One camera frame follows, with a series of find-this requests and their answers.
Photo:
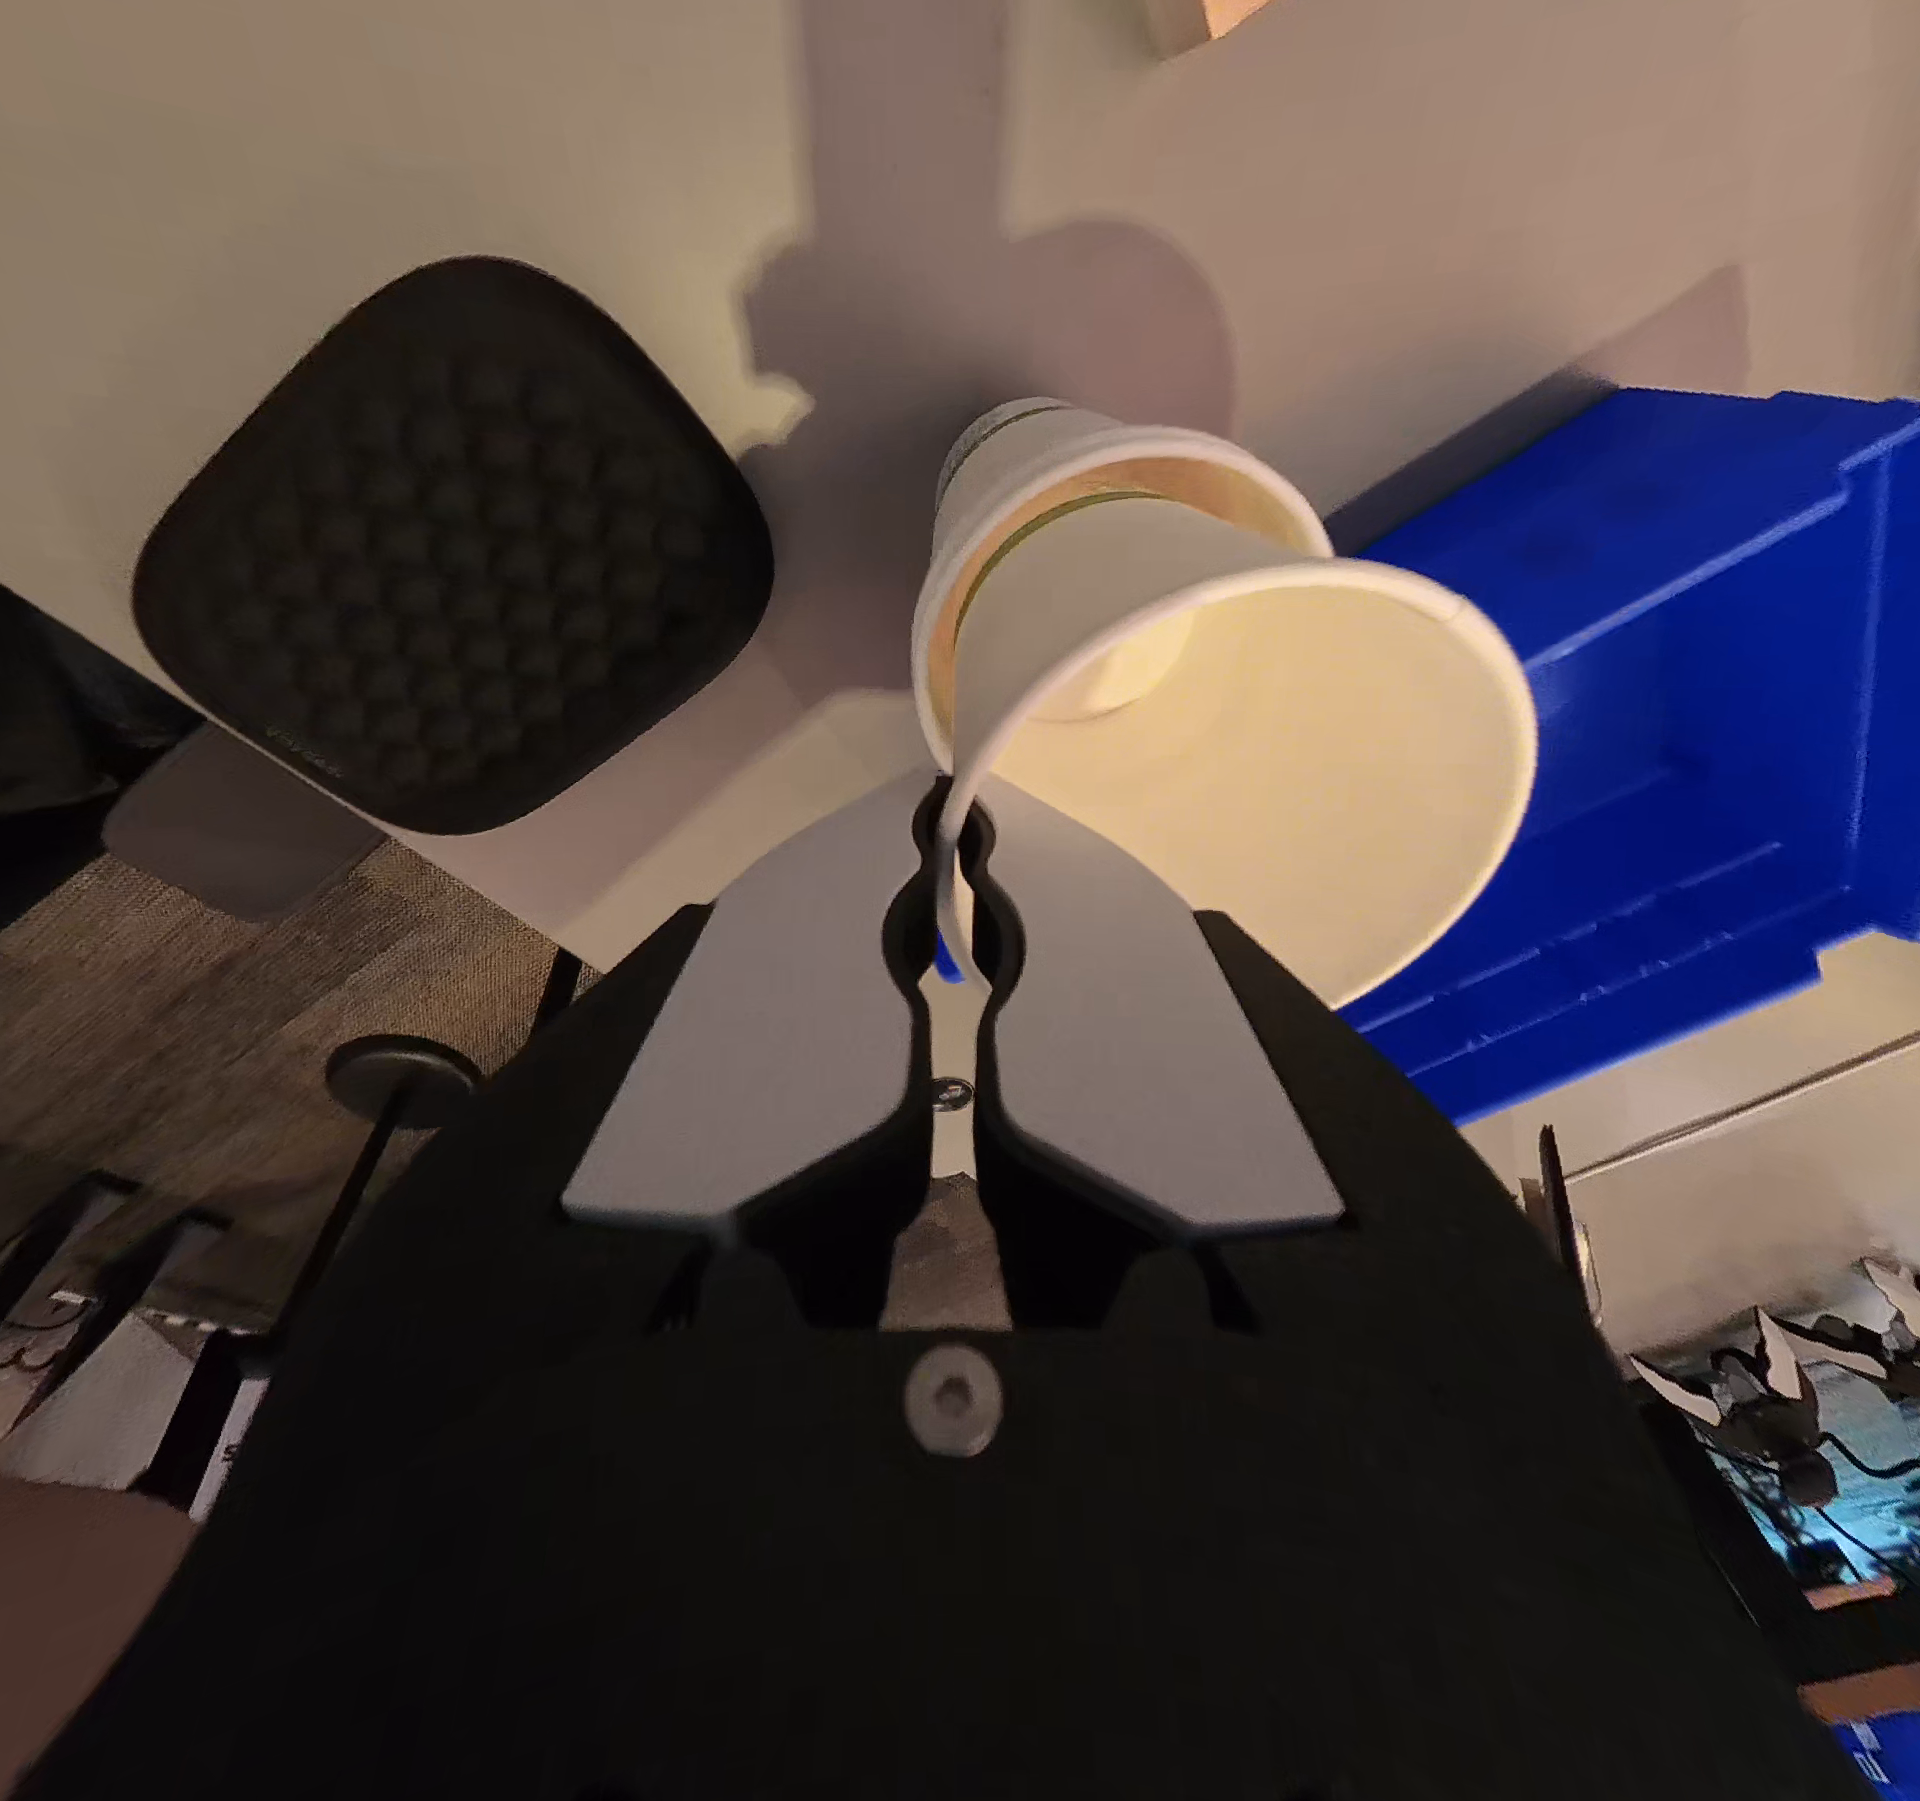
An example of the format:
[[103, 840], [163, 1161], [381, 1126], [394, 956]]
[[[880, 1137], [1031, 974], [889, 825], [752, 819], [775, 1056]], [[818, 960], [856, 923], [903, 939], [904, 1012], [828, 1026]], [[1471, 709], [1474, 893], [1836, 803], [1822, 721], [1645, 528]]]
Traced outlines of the person's leg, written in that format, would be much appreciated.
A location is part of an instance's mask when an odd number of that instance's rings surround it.
[[176, 1574], [198, 1528], [140, 1494], [2, 1480], [2, 1779], [57, 1740]]

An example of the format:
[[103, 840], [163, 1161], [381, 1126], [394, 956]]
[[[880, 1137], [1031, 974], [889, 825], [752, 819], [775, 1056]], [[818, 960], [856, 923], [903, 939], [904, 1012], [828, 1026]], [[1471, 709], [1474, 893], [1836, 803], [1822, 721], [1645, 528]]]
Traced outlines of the black floor lamp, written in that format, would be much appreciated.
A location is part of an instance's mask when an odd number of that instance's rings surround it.
[[413, 1034], [368, 1034], [337, 1048], [325, 1069], [331, 1101], [368, 1133], [301, 1258], [275, 1323], [247, 1350], [245, 1372], [266, 1380], [285, 1354], [295, 1322], [342, 1255], [374, 1178], [401, 1135], [429, 1135], [456, 1120], [481, 1092], [483, 1072], [454, 1048]]

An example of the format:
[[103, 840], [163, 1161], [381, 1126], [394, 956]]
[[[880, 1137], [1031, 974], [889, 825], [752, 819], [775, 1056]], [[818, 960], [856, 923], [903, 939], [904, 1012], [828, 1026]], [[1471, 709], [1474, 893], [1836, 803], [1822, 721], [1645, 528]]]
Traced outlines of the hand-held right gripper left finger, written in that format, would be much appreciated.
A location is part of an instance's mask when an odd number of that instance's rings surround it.
[[728, 1236], [908, 1103], [938, 785], [891, 779], [719, 893], [564, 1190], [569, 1217]]

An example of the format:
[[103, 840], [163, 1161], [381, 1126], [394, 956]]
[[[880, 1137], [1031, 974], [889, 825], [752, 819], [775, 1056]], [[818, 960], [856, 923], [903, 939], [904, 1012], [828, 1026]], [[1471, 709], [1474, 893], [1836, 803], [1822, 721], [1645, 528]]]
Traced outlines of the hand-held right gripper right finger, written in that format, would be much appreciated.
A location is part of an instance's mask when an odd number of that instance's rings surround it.
[[1176, 1236], [1345, 1215], [1195, 910], [1035, 798], [985, 798], [974, 913], [1013, 944], [981, 1020], [981, 1149]]

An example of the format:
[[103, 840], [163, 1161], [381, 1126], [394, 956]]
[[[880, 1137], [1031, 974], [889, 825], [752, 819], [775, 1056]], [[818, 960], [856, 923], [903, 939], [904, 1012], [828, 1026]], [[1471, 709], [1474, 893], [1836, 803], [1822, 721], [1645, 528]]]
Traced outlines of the blue plastic bin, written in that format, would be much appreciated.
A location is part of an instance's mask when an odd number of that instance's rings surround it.
[[1916, 941], [1916, 401], [1616, 390], [1363, 557], [1489, 616], [1539, 721], [1497, 877], [1342, 1008], [1454, 1123]]

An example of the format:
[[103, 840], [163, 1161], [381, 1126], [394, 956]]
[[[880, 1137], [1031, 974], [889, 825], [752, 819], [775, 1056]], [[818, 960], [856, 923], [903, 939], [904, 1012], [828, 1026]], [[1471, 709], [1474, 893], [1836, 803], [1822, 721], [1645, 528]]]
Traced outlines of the black textured wrist pad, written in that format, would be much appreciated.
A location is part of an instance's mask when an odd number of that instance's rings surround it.
[[334, 324], [160, 516], [164, 677], [387, 829], [503, 829], [714, 684], [774, 598], [765, 513], [577, 289], [463, 257]]

